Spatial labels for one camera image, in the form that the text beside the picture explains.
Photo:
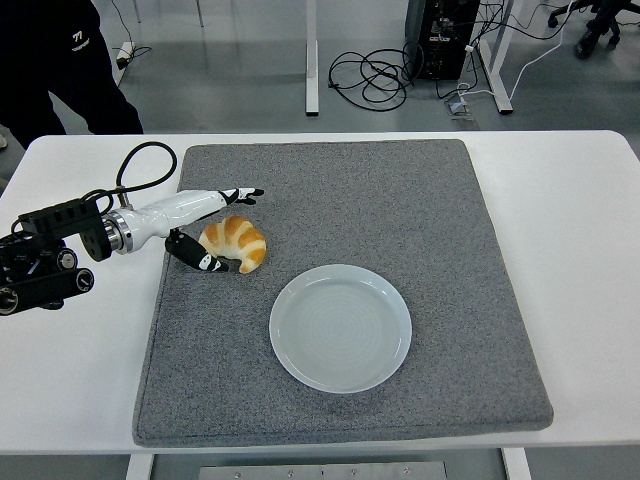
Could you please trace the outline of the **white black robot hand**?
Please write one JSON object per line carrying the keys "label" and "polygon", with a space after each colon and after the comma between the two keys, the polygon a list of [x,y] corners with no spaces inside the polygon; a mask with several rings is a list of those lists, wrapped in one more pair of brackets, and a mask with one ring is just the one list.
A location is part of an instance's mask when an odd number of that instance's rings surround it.
{"label": "white black robot hand", "polygon": [[139,250],[152,237],[165,240],[165,248],[186,265],[203,271],[226,271],[222,257],[240,262],[247,274],[262,264],[266,239],[249,220],[229,216],[205,227],[195,240],[180,231],[183,226],[206,218],[233,203],[253,204],[264,192],[255,188],[226,191],[185,190],[139,210],[119,209],[112,213],[118,227],[120,254]]}

